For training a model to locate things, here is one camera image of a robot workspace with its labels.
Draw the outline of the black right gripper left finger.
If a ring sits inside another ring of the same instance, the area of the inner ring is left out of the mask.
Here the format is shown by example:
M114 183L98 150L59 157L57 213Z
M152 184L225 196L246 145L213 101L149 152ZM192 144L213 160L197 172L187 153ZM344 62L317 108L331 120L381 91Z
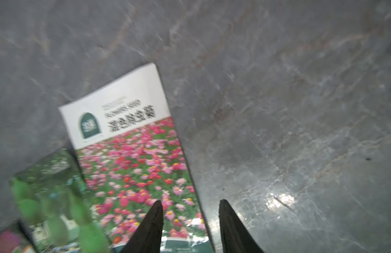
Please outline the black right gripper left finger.
M159 253L163 224L163 206L162 202L157 200L120 252Z

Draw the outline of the green vegetable seed packet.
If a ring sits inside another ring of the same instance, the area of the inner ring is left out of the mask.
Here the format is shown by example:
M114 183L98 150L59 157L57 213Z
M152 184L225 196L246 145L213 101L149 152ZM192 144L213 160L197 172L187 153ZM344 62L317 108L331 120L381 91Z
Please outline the green vegetable seed packet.
M40 253L112 252L78 164L66 149L17 173L10 185Z

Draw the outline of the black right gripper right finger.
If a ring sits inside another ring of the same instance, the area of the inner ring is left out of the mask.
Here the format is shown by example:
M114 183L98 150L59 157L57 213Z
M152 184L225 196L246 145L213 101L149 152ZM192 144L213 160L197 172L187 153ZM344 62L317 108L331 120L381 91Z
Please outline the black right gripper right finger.
M225 199L220 200L219 223L224 253L264 253Z

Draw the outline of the red flower seed packet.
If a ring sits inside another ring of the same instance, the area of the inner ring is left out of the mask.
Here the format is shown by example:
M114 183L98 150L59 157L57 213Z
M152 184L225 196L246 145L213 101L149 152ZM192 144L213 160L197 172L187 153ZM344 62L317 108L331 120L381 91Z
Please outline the red flower seed packet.
M213 252L155 64L59 110L116 253L156 201L163 208L163 253Z

